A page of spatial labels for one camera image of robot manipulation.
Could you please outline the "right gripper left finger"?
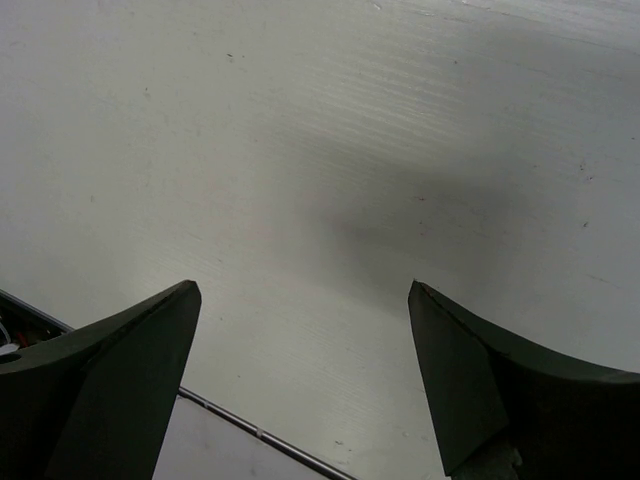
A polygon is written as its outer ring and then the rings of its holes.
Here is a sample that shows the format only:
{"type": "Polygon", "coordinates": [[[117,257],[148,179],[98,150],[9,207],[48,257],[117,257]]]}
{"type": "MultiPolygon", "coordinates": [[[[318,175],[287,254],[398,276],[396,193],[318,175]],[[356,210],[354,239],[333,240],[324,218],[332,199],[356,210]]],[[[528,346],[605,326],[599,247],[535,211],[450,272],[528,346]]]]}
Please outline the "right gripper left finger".
{"type": "Polygon", "coordinates": [[[185,280],[3,355],[2,478],[152,478],[201,304],[185,280]]]}

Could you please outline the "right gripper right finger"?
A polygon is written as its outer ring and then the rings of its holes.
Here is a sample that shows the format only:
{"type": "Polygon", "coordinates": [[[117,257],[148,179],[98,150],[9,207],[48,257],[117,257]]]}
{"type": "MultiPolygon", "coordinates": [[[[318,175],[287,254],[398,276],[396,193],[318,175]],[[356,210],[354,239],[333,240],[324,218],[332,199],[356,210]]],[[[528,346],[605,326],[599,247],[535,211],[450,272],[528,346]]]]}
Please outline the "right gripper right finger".
{"type": "Polygon", "coordinates": [[[448,478],[638,478],[638,374],[546,348],[419,281],[408,308],[448,478]]]}

